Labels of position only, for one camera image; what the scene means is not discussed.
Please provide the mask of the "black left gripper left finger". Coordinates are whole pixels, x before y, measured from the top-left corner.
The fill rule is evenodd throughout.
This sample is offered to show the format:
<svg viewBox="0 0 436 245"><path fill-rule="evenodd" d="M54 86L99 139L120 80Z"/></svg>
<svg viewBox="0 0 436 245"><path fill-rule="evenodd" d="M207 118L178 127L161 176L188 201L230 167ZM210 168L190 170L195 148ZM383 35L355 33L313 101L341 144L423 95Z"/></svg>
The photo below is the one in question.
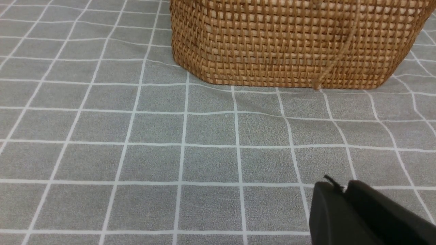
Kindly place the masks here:
<svg viewBox="0 0 436 245"><path fill-rule="evenodd" d="M382 245L344 196L332 177L314 185L309 229L313 245Z"/></svg>

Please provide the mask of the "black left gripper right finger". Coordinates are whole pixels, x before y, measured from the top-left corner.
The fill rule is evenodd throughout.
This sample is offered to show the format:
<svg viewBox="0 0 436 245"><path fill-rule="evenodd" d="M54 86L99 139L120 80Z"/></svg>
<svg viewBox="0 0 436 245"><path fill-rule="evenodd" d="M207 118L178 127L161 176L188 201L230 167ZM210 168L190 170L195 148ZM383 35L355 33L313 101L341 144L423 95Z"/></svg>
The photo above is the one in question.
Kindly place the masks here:
<svg viewBox="0 0 436 245"><path fill-rule="evenodd" d="M345 197L384 245L434 245L435 225L359 180L348 183Z"/></svg>

